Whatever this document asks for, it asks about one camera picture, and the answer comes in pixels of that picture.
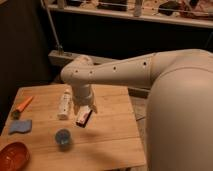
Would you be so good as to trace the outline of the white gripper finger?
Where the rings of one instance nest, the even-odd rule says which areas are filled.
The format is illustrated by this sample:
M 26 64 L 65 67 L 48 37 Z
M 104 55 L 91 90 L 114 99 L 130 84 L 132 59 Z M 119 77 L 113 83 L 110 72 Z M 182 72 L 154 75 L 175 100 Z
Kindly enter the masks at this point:
M 78 114 L 79 109 L 80 109 L 80 106 L 74 105 L 73 110 L 74 110 L 74 114 L 75 114 L 75 115 Z
M 91 105 L 89 105 L 89 106 L 90 106 L 90 109 L 91 109 L 93 112 L 95 112 L 96 114 L 98 113 L 97 107 L 96 107 L 95 104 L 91 104 Z

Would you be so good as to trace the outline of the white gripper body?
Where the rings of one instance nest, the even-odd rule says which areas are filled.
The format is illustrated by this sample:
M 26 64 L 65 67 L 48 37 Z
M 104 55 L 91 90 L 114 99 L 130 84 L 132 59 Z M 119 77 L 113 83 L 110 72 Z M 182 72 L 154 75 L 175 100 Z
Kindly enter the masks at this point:
M 94 93 L 90 84 L 72 87 L 73 101 L 78 106 L 92 105 Z

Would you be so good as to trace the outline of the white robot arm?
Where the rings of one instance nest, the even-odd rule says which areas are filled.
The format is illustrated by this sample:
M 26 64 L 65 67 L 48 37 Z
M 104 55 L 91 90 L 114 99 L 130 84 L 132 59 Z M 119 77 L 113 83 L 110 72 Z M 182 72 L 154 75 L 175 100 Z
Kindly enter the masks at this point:
M 149 171 L 213 171 L 212 52 L 164 51 L 101 65 L 81 55 L 61 77 L 77 104 L 93 101 L 93 84 L 148 88 Z

